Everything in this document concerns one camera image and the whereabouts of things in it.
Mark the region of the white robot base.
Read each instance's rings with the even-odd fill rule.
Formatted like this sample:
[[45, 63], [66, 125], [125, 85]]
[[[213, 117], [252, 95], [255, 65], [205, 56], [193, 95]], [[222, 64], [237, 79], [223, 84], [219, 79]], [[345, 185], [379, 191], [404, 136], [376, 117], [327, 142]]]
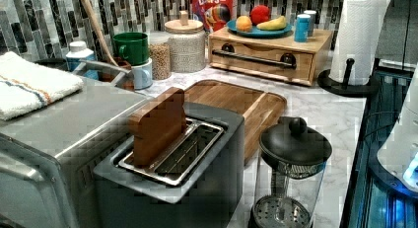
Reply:
[[414, 74], [397, 122], [378, 151], [378, 161], [401, 187], [418, 192], [418, 69]]

